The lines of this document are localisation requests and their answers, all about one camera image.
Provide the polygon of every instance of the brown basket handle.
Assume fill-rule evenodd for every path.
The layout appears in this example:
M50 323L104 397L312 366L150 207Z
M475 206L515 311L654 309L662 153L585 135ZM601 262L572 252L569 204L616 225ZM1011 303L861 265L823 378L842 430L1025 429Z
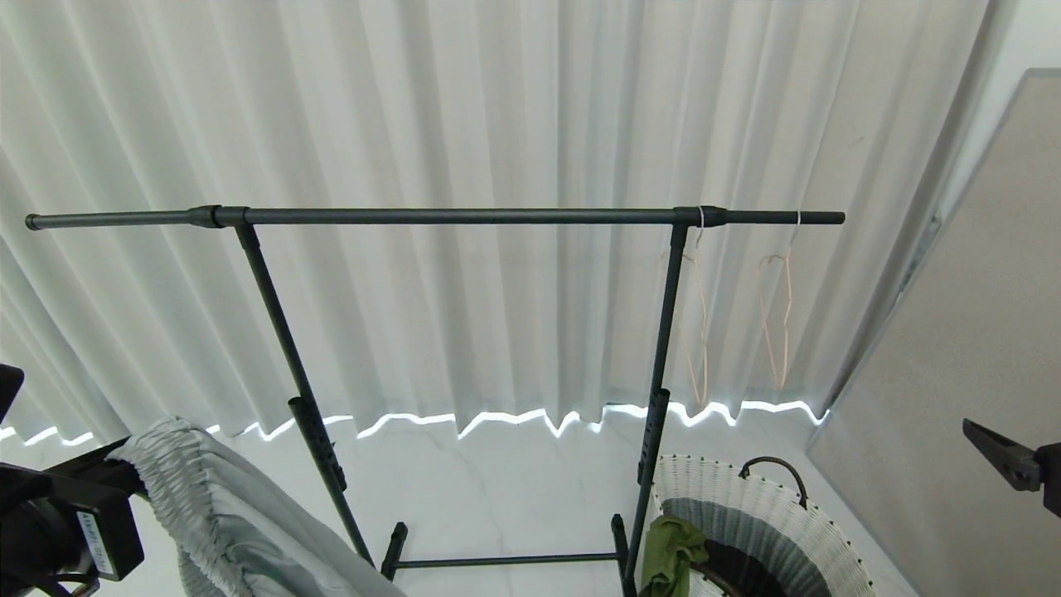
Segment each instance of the brown basket handle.
M759 458L752 458L748 462L744 463L744 467L741 468L741 472L737 473L737 475L742 479L747 479L748 475L751 474L751 466L759 464L760 462L772 462L775 464L780 464L787 469L788 472L793 474L793 477L796 477L796 486L799 487L799 505L803 507L803 510L806 510L806 487L803 485L803 478L796 472L795 467L788 464L784 460L772 456L760 456Z

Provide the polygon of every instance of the curtain fold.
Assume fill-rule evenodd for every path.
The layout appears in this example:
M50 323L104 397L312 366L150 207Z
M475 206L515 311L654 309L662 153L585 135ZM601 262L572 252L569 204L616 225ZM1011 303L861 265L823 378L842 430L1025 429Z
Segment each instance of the curtain fold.
M666 376L691 414L699 394L821 415L985 4L0 4L0 355L31 372L5 424L289 418L230 231L22 225L210 203L845 210L691 232ZM259 229L323 411L361 428L644 404L668 233ZM764 261L789 246L790 309Z

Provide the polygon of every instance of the wicker laundry basket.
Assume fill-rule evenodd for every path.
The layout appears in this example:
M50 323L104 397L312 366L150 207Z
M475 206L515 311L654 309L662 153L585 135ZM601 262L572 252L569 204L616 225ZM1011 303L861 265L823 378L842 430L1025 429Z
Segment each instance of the wicker laundry basket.
M761 462L788 469L800 492L751 475ZM684 519L708 538L712 557L702 574L691 575L692 597L875 595L851 542L807 501L799 474L783 460L755 458L735 469L701 457L661 456L653 497L655 516Z

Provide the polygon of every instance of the black metal clothes rack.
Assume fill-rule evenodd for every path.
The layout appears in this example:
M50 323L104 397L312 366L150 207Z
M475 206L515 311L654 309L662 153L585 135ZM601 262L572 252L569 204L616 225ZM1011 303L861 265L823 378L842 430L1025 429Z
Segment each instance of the black metal clothes rack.
M663 305L660 314L656 356L649 388L648 415L645 419L641 458L638 462L637 511L633 528L627 540L623 517L611 517L614 550L593 554L561 554L547 556L516 556L494 558L457 558L446 560L402 560L402 547L408 528L399 522L390 535L390 543L380 572L389 580L401 568L438 568L450 566L482 566L498 564L535 564L557 562L594 562L614 560L619 565L624 597L634 597L633 579L638 550L645 527L645 515L656 473L663 424L666 419L671 393L663 388L671 328L674 321L678 280L681 275L682 252L690 228L714 227L725 224L842 224L845 213L839 211L744 211L720 207L674 207L671 209L354 209L354 208L251 208L204 205L173 211L133 211L109 213L71 213L59 215L30 214L25 225L32 230L45 228L139 226L162 224L191 224L205 228L232 227L247 256L255 281L261 293L269 321L276 331L280 348L298 389L298 397L289 401L298 429L309 447L325 487L338 511L343 526L358 554L372 563L368 548L350 511L343 492L346 479L325 429L320 410L295 339L291 334L276 286L265 264L261 243L255 232L257 225L278 224L666 224L671 226L671 249L667 258L666 280L663 286Z

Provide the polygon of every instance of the marble tile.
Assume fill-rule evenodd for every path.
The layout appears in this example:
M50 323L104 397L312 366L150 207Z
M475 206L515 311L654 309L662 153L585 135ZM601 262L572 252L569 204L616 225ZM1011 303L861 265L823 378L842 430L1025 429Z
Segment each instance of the marble tile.
M612 514L623 515L628 532L632 526L643 424L609 412L598 433L575 423L560 438L540 420L521 425L486 422L460 439L453 423L421 426L397 420L360 439L346 422L328 429L349 484L347 498L379 564L398 521L410 527L404 557L412 559L612 550ZM685 427L672 415L662 452L734 464L767 454L789 460L803 474L812 499L859 549L879 594L914 595L803 454L812 433L802 412L746 411L735 427L720 417ZM272 441L250 433L226 443L342 534L296 429ZM7 461L44 466L91 447L68 449L58 441L0 445ZM789 482L784 471L764 474ZM106 595L143 595L149 590L162 597L180 595L178 584L158 590L177 582L171 541L146 505L135 505L135 513L149 559L125 581L108 585ZM399 570L396 582L410 597L587 597L620 592L613 562Z

